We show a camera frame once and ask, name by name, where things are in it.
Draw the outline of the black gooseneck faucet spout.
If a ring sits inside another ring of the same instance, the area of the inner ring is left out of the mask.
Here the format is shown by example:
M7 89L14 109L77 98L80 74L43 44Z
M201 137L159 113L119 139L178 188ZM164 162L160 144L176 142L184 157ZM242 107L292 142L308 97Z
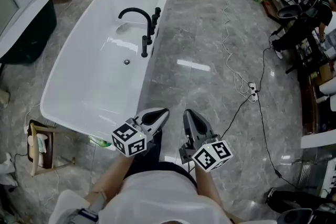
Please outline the black gooseneck faucet spout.
M125 15L126 13L130 13L130 12L135 12L135 13L139 13L141 15L143 15L145 17L145 19L147 20L147 45L151 45L152 44L152 39L151 39L151 27L152 27L152 19L149 16L149 14L147 12L145 12L144 10L140 9L140 8L136 8L136 7L129 7L126 8L124 10L122 10L119 15L118 18L121 19L123 17L123 15Z

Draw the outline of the person's white shirt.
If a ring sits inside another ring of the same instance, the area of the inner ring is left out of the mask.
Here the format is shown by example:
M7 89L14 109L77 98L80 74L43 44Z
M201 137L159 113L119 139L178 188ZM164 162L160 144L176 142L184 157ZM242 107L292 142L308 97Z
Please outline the person's white shirt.
M106 201L104 193L95 201L100 199ZM78 214L94 202L65 190L48 224L84 224L87 218ZM172 171L142 172L123 179L118 194L95 212L96 224L232 224L223 208Z

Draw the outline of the green plastic bottle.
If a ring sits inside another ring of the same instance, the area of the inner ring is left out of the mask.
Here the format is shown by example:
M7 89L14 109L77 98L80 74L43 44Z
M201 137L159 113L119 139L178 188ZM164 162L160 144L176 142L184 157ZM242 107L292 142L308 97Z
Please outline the green plastic bottle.
M111 143L107 142L105 140L101 140L101 139L93 137L93 136L89 136L89 138L90 138L90 141L94 142L95 144L97 144L98 146L100 146L102 148L111 146Z

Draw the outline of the cream long-handled brush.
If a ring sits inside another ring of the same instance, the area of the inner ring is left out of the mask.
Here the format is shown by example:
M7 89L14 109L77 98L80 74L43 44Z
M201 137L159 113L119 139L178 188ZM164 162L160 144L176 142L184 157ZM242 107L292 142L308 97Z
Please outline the cream long-handled brush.
M39 146L38 146L38 137L37 133L35 130L35 126L33 123L30 124L30 129L31 129L31 135L33 138L33 149L32 149L32 159L33 159L33 166L31 170L31 176L35 176L38 168L38 163L39 163Z

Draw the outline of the dark bathtub with white rim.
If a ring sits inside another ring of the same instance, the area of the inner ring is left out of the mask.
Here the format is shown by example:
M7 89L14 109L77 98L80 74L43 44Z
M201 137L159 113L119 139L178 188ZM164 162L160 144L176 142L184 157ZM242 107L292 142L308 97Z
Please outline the dark bathtub with white rim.
M35 0L0 40L0 63L27 65L44 51L57 26L52 0Z

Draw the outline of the black long desk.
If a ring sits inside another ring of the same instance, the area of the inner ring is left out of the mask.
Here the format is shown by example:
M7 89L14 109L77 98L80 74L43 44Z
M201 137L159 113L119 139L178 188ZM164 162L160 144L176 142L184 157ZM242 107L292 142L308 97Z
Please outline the black long desk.
M314 29L306 40L296 46L298 59L286 70L286 74L296 70L298 74L308 76L336 60L336 47L327 42L321 43L319 38L318 30Z

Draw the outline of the white power strip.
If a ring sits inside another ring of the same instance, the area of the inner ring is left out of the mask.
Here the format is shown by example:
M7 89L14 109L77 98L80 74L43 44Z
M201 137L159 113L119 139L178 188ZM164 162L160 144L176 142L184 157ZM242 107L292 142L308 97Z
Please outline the white power strip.
M253 82L248 83L249 86L249 95L250 100L252 103L255 103L258 101L258 89L256 87L256 84Z

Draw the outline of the person's right forearm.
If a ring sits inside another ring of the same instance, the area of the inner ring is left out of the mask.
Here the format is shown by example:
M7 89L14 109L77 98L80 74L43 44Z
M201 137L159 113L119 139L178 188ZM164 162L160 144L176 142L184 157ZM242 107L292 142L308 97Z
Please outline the person's right forearm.
M223 208L222 200L219 196L211 173L207 173L200 166L195 165L195 176L197 183L197 193L213 200L221 208Z

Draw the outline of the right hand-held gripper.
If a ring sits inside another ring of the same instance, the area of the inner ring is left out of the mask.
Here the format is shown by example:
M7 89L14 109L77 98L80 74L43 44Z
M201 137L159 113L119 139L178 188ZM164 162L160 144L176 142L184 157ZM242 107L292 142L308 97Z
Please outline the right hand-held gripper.
M183 113L183 125L188 142L179 149L183 164L194 162L209 173L223 166L233 157L227 142L214 135L207 119L192 109Z

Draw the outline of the dark wooden stool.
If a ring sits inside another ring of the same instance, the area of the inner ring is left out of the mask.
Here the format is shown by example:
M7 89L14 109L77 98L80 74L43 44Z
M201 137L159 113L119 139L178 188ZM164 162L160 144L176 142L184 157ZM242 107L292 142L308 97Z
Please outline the dark wooden stool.
M72 159L65 159L65 164L56 166L54 164L54 141L55 135L61 134L61 130L50 125L42 124L36 120L30 120L27 128L27 158L32 163L32 166L33 138L32 131L30 129L31 123L33 123L35 126L39 146L39 163L36 175L54 172L68 166L74 166L76 164L76 158L72 157Z

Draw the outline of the person's black trousers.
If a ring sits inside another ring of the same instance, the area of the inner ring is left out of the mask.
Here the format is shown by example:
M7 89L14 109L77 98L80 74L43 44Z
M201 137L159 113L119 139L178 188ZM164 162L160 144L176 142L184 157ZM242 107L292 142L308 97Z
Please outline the person's black trousers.
M182 167L172 163L160 161L162 142L162 129L154 135L149 150L139 153L135 156L132 165L124 176L124 179L138 173L149 171L172 171L186 177L197 188L195 179Z

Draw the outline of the white rectangular bathtub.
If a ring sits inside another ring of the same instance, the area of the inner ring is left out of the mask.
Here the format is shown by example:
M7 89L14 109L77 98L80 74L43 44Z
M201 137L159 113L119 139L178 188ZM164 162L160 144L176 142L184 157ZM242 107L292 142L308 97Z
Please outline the white rectangular bathtub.
M149 14L161 9L152 44L141 57ZM44 118L105 141L144 108L164 32L167 0L92 0L66 39L40 102Z

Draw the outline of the white countertop slab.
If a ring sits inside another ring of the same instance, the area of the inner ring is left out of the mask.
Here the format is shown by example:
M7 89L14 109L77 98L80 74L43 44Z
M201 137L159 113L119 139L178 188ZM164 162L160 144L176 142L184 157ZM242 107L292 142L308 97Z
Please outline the white countertop slab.
M327 134L327 133L319 133L319 134L311 134L305 135L301 138L301 148L315 148L315 147L323 147L336 144L336 134Z

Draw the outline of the beige folded cardboard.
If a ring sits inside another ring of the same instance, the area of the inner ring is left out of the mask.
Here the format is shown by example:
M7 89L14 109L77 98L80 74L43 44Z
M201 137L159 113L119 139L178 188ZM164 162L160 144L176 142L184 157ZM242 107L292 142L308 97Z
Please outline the beige folded cardboard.
M4 108L7 108L9 100L10 94L5 90L0 89L0 105L2 105Z

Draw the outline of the person's left forearm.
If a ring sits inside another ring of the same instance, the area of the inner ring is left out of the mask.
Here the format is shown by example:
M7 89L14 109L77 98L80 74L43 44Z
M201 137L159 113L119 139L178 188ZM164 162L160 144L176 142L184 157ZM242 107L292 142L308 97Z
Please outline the person's left forearm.
M106 202L113 199L121 189L123 179L134 160L134 156L118 156L107 171L99 178L92 191L85 196L85 200L92 203L98 199L100 193L104 193Z

